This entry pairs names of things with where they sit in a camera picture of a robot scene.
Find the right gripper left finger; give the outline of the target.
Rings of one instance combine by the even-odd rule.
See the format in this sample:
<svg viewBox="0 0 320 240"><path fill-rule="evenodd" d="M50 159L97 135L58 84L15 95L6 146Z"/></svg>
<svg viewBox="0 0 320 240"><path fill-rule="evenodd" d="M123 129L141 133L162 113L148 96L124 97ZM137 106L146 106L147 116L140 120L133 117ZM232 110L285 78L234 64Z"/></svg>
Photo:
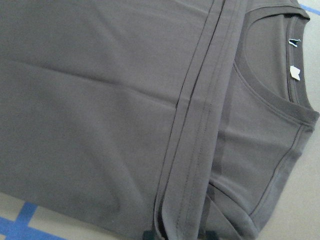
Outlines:
<svg viewBox="0 0 320 240"><path fill-rule="evenodd" d="M156 234L154 231L144 231L142 240L156 240Z"/></svg>

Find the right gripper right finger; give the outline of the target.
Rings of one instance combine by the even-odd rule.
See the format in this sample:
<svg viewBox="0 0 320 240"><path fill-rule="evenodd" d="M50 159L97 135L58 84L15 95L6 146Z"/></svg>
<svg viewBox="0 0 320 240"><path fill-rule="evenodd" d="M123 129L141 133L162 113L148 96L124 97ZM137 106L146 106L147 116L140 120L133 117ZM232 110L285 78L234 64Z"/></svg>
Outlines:
<svg viewBox="0 0 320 240"><path fill-rule="evenodd" d="M206 231L206 240L219 240L219 236L215 231Z"/></svg>

